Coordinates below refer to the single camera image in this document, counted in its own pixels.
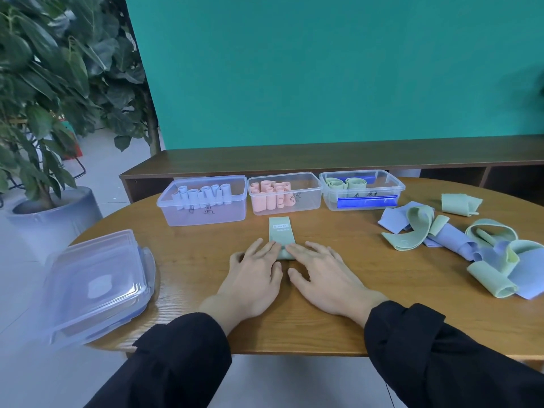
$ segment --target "potted plant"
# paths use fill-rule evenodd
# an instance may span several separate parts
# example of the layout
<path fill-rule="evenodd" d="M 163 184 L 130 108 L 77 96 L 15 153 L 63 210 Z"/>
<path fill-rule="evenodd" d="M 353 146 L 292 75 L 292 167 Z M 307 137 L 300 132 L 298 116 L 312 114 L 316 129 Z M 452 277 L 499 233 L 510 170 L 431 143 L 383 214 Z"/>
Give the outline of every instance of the potted plant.
<path fill-rule="evenodd" d="M 39 260 L 102 217 L 92 191 L 63 168 L 75 137 L 61 116 L 77 135 L 102 116 L 118 137 L 146 137 L 145 97 L 124 87 L 143 85 L 145 74 L 122 37 L 104 0 L 0 0 L 0 193 L 8 176 L 24 185 L 26 199 L 8 219 Z"/>

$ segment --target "foliage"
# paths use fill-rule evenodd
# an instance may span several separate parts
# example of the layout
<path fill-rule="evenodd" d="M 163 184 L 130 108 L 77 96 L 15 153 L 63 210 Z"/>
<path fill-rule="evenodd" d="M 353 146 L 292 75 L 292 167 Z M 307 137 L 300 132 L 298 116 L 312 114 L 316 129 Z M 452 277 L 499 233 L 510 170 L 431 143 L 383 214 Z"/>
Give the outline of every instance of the foliage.
<path fill-rule="evenodd" d="M 75 186 L 60 162 L 75 152 L 61 115 L 81 136 L 100 117 L 121 150 L 132 137 L 153 142 L 143 123 L 156 116 L 127 33 L 111 0 L 0 0 L 0 193 L 11 174 L 49 209 L 50 189 L 60 197 Z"/>

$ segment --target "plant pot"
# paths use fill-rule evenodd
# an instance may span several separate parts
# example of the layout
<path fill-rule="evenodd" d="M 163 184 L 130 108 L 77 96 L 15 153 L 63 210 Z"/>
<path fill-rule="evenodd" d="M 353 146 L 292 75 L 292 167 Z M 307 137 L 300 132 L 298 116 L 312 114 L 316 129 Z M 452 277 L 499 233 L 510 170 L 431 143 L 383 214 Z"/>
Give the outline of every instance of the plant pot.
<path fill-rule="evenodd" d="M 42 264 L 51 253 L 64 250 L 78 235 L 102 219 L 89 188 L 66 189 L 60 200 L 54 195 L 52 198 L 58 206 L 54 209 L 45 211 L 40 202 L 24 199 L 7 215 Z"/>

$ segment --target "teal wall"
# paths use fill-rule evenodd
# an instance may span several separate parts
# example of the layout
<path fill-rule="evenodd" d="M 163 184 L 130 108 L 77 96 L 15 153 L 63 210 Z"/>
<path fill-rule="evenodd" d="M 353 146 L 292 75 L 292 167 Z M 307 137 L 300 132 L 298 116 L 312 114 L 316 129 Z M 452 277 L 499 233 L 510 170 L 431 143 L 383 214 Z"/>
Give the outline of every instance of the teal wall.
<path fill-rule="evenodd" d="M 544 130 L 544 0 L 127 2 L 169 149 Z"/>

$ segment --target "container with green rolls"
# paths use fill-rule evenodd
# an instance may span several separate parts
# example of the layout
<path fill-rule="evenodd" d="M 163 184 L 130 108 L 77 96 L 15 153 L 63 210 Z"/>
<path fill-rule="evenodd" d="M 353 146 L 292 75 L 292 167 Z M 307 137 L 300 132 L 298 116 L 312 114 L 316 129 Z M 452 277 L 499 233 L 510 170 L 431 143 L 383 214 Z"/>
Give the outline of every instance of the container with green rolls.
<path fill-rule="evenodd" d="M 350 170 L 319 175 L 323 200 L 332 211 L 396 207 L 405 185 L 385 170 Z"/>

